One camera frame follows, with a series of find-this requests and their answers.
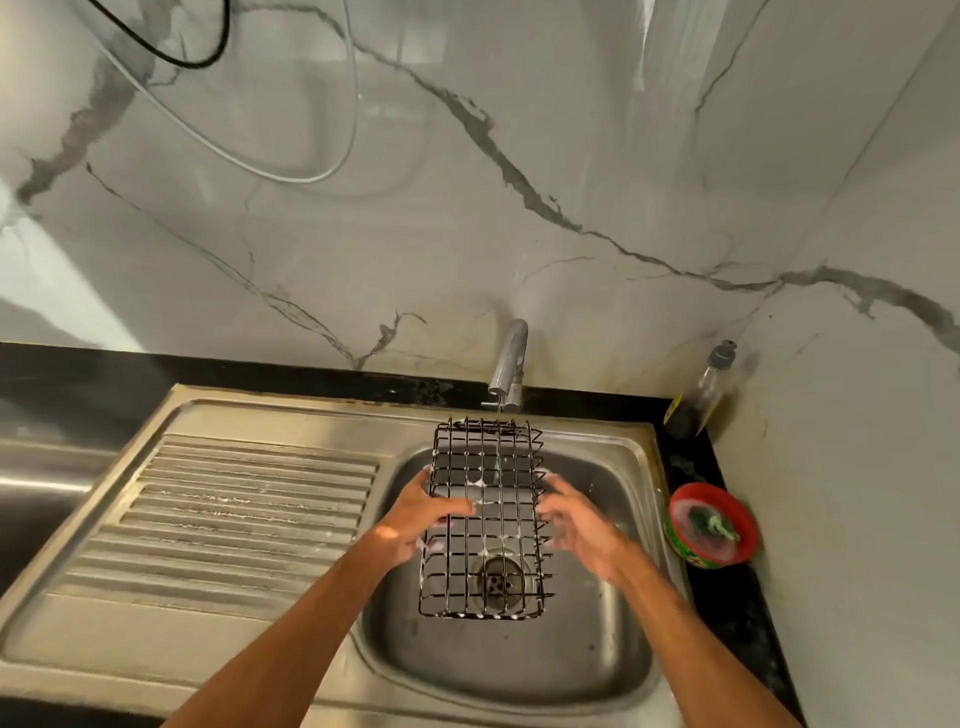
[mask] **kitchen sink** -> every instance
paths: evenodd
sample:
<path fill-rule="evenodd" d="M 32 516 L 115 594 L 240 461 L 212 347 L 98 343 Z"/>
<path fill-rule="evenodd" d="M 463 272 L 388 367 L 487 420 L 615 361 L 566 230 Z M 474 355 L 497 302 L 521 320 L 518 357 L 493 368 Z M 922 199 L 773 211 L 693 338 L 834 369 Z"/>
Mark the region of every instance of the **kitchen sink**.
<path fill-rule="evenodd" d="M 543 466 L 576 484 L 637 540 L 627 486 L 602 466 L 542 451 Z M 425 450 L 396 473 L 379 513 L 430 462 Z M 561 708 L 638 690 L 650 672 L 650 645 L 626 600 L 571 554 L 549 561 L 556 594 L 543 615 L 522 622 L 422 617 L 417 559 L 392 571 L 364 611 L 360 628 L 377 660 L 425 686 L 494 703 Z"/>
<path fill-rule="evenodd" d="M 390 508 L 438 423 L 466 415 L 175 387 L 0 599 L 0 694 L 169 714 Z M 685 595 L 653 428 L 529 421 L 543 466 Z M 418 564 L 394 570 L 303 725 L 679 726 L 622 597 L 570 554 L 547 564 L 554 595 L 520 621 L 422 617 Z"/>

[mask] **countertop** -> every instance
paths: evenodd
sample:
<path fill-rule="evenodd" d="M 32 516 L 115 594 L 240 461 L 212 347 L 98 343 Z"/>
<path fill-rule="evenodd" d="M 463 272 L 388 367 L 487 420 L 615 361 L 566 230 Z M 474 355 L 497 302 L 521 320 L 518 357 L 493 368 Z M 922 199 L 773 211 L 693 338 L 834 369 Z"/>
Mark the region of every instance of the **countertop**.
<path fill-rule="evenodd" d="M 478 409 L 482 382 L 0 343 L 0 593 L 6 591 L 173 384 L 273 394 Z M 708 436 L 669 437 L 669 400 L 524 388 L 529 414 L 657 428 L 667 484 L 725 487 Z M 694 606 L 710 630 L 803 722 L 780 644 L 747 565 L 687 568 Z M 0 724 L 141 728 L 159 720 L 0 697 Z"/>

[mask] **marble backsplash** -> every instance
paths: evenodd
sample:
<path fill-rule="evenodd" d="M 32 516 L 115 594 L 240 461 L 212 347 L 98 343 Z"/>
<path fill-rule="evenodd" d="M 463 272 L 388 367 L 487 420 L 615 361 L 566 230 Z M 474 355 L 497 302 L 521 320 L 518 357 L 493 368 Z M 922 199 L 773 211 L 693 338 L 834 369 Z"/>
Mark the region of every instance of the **marble backsplash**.
<path fill-rule="evenodd" d="M 236 5 L 206 71 L 84 15 L 219 143 L 324 168 L 349 124 L 340 4 Z M 949 3 L 885 5 L 910 34 L 881 18 L 852 47 L 824 29 L 855 3 L 350 0 L 356 145 L 295 186 L 187 137 L 65 5 L 12 0 L 0 339 L 484 379 L 520 316 L 531 383 L 666 394 L 785 288 L 898 295 L 789 266 Z M 202 0 L 116 7 L 191 57 L 220 22 Z M 896 66 L 864 67 L 894 36 Z"/>

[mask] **forearm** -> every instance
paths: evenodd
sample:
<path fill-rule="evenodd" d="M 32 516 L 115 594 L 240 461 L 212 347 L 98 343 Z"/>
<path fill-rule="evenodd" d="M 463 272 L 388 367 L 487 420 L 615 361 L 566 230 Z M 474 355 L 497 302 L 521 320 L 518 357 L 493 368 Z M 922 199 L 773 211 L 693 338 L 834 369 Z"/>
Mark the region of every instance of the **forearm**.
<path fill-rule="evenodd" d="M 190 697 L 163 728 L 296 728 L 391 555 L 361 538 L 282 617 Z"/>
<path fill-rule="evenodd" d="M 657 653 L 689 728 L 799 726 L 707 629 L 640 546 L 627 546 L 617 587 Z"/>

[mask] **faucet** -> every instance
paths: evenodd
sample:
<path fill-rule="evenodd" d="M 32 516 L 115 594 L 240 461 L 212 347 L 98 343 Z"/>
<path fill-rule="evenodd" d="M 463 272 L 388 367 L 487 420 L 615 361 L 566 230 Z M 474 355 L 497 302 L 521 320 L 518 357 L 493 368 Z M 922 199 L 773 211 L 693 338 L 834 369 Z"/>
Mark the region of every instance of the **faucet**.
<path fill-rule="evenodd" d="M 496 369 L 488 391 L 493 401 L 483 402 L 485 407 L 496 407 L 504 412 L 519 412 L 523 400 L 523 359 L 527 355 L 527 322 L 513 319 L 507 327 L 503 349 L 496 359 Z"/>

